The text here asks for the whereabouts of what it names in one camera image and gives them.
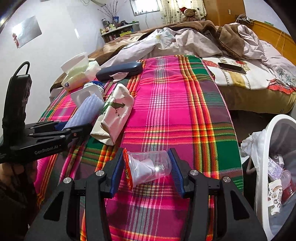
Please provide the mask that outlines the person left hand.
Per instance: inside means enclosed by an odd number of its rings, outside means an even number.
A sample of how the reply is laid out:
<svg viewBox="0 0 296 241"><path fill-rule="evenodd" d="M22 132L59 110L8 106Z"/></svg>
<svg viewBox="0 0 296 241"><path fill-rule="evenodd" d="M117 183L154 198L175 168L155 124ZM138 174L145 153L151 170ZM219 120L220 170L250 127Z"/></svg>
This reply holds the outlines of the person left hand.
<svg viewBox="0 0 296 241"><path fill-rule="evenodd" d="M38 161L33 161L26 166L23 165L12 165L10 163L2 163L1 164L1 182L7 186L10 186L11 179L22 173L26 173L26 176L30 181L35 182L37 179L38 173Z"/></svg>

